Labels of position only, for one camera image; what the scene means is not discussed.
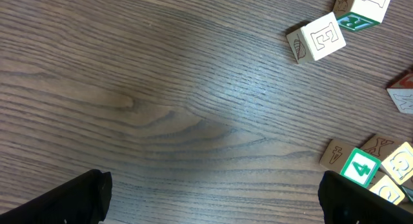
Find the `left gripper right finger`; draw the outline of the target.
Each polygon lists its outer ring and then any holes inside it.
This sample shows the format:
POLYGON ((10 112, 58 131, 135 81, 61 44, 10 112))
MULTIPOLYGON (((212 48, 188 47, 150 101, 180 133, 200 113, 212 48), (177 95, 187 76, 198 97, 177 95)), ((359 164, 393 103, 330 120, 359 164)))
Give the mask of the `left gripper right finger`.
POLYGON ((325 224, 412 224, 412 213, 328 170, 318 190, 325 224))

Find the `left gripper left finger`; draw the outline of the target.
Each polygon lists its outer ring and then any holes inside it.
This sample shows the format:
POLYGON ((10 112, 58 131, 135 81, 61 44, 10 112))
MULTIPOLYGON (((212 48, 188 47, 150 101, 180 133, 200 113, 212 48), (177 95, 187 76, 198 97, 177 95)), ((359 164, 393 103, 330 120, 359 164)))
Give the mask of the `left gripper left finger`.
POLYGON ((106 219, 112 175, 92 169, 1 215, 1 224, 98 224, 106 219))

